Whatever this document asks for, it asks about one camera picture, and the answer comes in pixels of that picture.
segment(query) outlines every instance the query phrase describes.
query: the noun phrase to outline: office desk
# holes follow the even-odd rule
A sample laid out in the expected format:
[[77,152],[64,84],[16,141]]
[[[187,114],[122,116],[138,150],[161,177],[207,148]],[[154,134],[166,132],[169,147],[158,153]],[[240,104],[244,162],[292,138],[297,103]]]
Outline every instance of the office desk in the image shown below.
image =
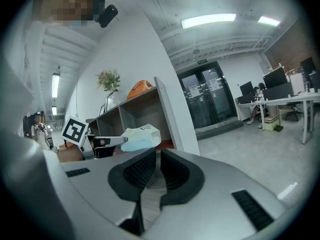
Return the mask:
[[[263,106],[278,106],[278,105],[286,105],[291,102],[302,102],[303,103],[303,118],[304,118],[304,124],[303,124],[303,136],[302,136],[302,144],[306,143],[307,138],[307,127],[308,127],[308,109],[307,109],[307,102],[309,102],[310,105],[310,132],[313,131],[314,127],[314,101],[320,101],[320,93],[312,93],[312,94],[301,94],[294,97],[288,97],[288,98],[280,98],[280,99],[274,99],[274,100],[259,100],[252,103],[246,103],[246,104],[237,104],[237,112],[238,115],[241,113],[239,112],[239,108],[249,108],[251,106],[258,106],[260,110],[262,110]],[[265,125],[265,116],[264,113],[261,113],[261,120],[262,120],[262,129],[266,129]]]

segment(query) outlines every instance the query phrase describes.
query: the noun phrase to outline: concrete floor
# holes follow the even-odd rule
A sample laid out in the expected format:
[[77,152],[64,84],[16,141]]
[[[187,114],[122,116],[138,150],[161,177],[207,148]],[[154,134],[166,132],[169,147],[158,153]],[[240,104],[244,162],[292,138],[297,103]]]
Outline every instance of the concrete floor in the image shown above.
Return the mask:
[[308,197],[320,165],[320,112],[314,131],[302,144],[303,118],[282,121],[283,130],[263,131],[258,122],[198,141],[200,155],[230,164],[276,195],[289,185],[297,186],[283,201],[290,207]]

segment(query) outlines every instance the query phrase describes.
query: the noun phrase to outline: black chair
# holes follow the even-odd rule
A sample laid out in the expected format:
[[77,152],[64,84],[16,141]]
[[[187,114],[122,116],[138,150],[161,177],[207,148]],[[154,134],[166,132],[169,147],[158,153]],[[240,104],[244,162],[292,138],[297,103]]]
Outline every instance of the black chair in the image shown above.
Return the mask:
[[287,106],[290,106],[292,111],[291,112],[288,112],[286,115],[285,115],[285,120],[287,120],[288,117],[294,115],[295,116],[295,119],[296,121],[298,122],[299,121],[299,118],[298,118],[298,115],[303,115],[304,113],[300,111],[300,108],[298,108],[298,104],[300,102],[290,102],[287,104]]

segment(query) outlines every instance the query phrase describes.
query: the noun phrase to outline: ceiling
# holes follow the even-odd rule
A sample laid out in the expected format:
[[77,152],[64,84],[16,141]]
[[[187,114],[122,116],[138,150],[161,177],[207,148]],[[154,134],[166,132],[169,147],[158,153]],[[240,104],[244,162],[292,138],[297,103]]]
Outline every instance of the ceiling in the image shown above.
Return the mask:
[[[101,37],[136,9],[149,18],[172,62],[179,71],[195,67],[202,59],[227,58],[265,51],[298,18],[292,0],[106,0],[118,15],[106,28],[97,23],[67,28],[44,25],[40,32],[37,67],[41,89],[40,109],[51,114],[65,113],[66,103],[78,78],[80,65],[97,46]],[[202,15],[235,13],[233,22],[209,23],[183,29],[181,21]],[[258,23],[260,16],[281,21],[277,26]],[[60,72],[58,98],[51,97],[52,74]]]
[[[112,25],[140,8],[149,18],[176,70],[192,67],[202,59],[263,52],[298,18],[298,7],[292,0],[106,0],[105,4],[113,4],[119,11],[110,26],[73,30],[99,42]],[[236,13],[236,19],[182,28],[182,20],[219,13]],[[281,24],[274,27],[258,23],[262,15]],[[199,49],[196,55],[193,54],[195,49]]]
[[[45,111],[46,123],[52,129],[60,130],[59,123],[64,122],[66,103],[77,82],[80,66],[98,43],[57,25],[35,23],[31,25],[30,35],[33,42],[27,46],[28,60],[33,72],[36,107],[38,111]],[[60,73],[57,98],[52,98],[53,73]],[[52,106],[57,107],[57,116],[52,116]]]

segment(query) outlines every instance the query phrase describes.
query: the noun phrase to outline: ceiling light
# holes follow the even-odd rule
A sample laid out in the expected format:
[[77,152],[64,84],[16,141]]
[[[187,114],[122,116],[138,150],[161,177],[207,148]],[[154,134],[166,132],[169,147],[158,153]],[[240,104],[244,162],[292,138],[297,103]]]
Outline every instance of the ceiling light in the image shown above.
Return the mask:
[[58,97],[58,85],[59,85],[60,74],[53,73],[52,75],[52,98]]
[[275,20],[275,19],[272,19],[272,18],[267,18],[267,17],[264,17],[264,16],[261,16],[259,21],[259,23],[265,23],[265,24],[269,24],[269,25],[272,25],[272,26],[278,26],[280,21],[278,20]]
[[184,19],[182,23],[182,28],[187,29],[194,26],[198,26],[206,23],[213,22],[233,22],[236,18],[235,13],[220,13],[220,14],[210,14],[203,15],[193,18]]
[[56,116],[57,115],[57,107],[52,106],[52,115]]

